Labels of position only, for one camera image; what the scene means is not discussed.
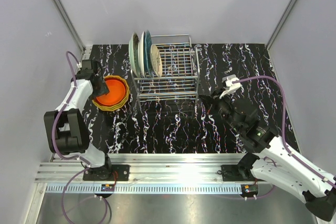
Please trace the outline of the dark teal plate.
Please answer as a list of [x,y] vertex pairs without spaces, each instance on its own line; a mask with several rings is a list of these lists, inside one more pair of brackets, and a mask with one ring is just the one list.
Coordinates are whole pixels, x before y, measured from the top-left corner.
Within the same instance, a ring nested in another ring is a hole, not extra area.
[[144,68],[145,71],[148,73],[149,77],[153,77],[152,73],[152,64],[151,64],[151,46],[152,46],[152,39],[151,34],[148,30],[144,32]]

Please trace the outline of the cream plate with dark patch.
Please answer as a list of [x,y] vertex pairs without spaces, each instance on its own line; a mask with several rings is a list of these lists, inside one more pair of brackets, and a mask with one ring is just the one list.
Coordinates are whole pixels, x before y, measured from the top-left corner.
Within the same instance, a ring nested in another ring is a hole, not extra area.
[[152,69],[158,77],[162,77],[163,67],[160,51],[156,45],[151,45],[151,64]]

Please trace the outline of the white plate teal rim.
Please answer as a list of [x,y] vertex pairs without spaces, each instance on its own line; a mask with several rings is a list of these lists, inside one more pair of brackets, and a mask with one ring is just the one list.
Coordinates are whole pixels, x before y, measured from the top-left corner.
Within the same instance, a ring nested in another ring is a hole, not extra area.
[[139,39],[138,44],[138,62],[141,72],[141,77],[145,77],[145,67],[144,67],[144,35],[145,32],[143,32]]

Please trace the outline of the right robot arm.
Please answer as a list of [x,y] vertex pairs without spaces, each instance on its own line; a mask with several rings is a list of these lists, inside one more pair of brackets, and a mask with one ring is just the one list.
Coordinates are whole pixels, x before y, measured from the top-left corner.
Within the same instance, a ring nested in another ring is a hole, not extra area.
[[323,171],[282,141],[276,130],[261,122],[249,100],[200,95],[208,112],[217,112],[239,135],[246,154],[233,175],[266,181],[297,197],[316,217],[331,221],[335,215],[335,176]]

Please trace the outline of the light green flower plate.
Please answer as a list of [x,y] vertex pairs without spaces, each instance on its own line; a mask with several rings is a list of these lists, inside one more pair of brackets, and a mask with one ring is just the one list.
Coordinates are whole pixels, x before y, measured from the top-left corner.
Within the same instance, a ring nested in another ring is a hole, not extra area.
[[129,41],[129,59],[131,64],[131,70],[137,77],[140,77],[141,70],[138,62],[138,43],[138,35],[137,33],[133,33]]

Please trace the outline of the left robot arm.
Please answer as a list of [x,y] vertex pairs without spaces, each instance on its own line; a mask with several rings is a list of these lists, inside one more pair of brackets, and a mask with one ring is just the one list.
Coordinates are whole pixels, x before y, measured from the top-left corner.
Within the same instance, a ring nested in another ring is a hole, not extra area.
[[88,99],[108,93],[101,64],[83,60],[62,103],[44,114],[50,151],[65,161],[76,159],[85,163],[88,168],[85,174],[90,180],[110,179],[113,168],[107,154],[90,142],[82,112]]

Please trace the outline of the red-orange scalloped plate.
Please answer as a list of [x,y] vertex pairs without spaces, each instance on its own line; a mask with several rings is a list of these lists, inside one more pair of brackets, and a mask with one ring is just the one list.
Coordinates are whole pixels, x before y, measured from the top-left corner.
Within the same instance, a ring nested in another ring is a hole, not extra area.
[[94,101],[101,105],[113,106],[122,101],[126,94],[125,84],[116,78],[106,80],[109,92],[94,98]]

